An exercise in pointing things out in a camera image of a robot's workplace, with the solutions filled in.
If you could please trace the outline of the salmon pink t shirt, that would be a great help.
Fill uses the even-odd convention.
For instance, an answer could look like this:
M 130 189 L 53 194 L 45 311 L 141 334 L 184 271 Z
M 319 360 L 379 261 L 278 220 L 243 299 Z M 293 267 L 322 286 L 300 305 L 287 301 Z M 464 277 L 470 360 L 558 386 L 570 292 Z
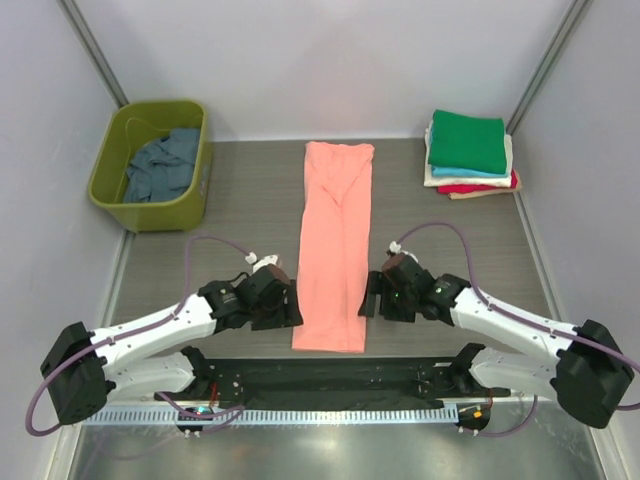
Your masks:
M 359 313 L 369 273 L 374 146 L 312 141 L 304 158 L 297 296 L 298 351 L 362 353 Z

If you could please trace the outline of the olive green plastic bin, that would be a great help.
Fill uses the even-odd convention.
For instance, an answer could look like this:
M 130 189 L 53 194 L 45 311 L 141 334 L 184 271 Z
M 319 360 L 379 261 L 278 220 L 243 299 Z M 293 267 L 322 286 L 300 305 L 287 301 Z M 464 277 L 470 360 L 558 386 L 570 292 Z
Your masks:
M 192 178 L 186 191 L 164 202 L 129 203 L 124 196 L 129 184 L 126 169 L 134 155 L 176 128 L 199 131 Z M 206 205 L 212 163 L 205 107 L 191 100 L 160 100 L 132 103 L 112 117 L 89 180 L 93 204 L 131 232 L 187 231 L 201 222 Z

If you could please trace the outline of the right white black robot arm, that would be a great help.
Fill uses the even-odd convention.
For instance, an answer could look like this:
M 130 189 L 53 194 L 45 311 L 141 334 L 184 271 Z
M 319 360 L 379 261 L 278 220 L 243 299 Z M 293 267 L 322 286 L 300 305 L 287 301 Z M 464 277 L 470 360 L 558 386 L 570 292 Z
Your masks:
M 480 333 L 510 352 L 471 346 L 450 372 L 471 396 L 483 387 L 531 393 L 555 401 L 575 420 L 605 428 L 634 378 L 609 330 L 587 320 L 573 325 L 515 308 L 451 274 L 434 277 L 415 257 L 398 253 L 367 276 L 360 314 L 414 322 L 416 316 Z

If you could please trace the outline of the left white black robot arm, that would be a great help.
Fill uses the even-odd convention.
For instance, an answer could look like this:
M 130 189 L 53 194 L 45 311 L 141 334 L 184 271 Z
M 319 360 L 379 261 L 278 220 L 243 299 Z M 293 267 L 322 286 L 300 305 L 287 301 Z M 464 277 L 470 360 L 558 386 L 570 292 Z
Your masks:
M 254 331 L 302 323 L 296 283 L 274 264 L 231 281 L 214 280 L 173 306 L 111 327 L 65 327 L 43 360 L 43 383 L 59 425 L 73 425 L 115 400 L 204 398 L 215 381 L 189 341 L 249 325 Z

